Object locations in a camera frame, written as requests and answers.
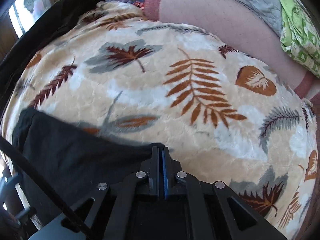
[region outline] black cloth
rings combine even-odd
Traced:
[[[74,28],[79,17],[100,0],[60,0],[49,8],[12,47],[0,63],[0,116],[34,54]]]
[[[13,131],[12,145],[31,162],[71,206],[94,190],[100,182],[114,184],[140,169],[151,157],[151,144],[119,145],[97,138],[33,108],[21,112]],[[23,173],[22,190],[45,225],[61,211]]]

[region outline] gray leaf print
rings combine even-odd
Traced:
[[[104,73],[128,66],[131,62],[136,61],[144,73],[145,69],[139,58],[150,56],[161,49],[161,45],[146,45],[144,40],[131,41],[126,44],[107,42],[99,49],[98,55],[89,58],[85,63],[96,65],[90,69],[90,73]]]
[[[260,146],[263,151],[268,154],[268,141],[269,136],[275,130],[290,129],[300,122],[300,115],[297,110],[291,110],[288,108],[274,107],[271,110],[269,116],[263,121],[263,125],[260,127]]]

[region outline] blanket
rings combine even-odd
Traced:
[[[7,140],[28,106],[119,144],[169,146],[183,170],[224,181],[288,239],[303,223],[318,165],[311,103],[203,29],[98,3],[28,64]]]

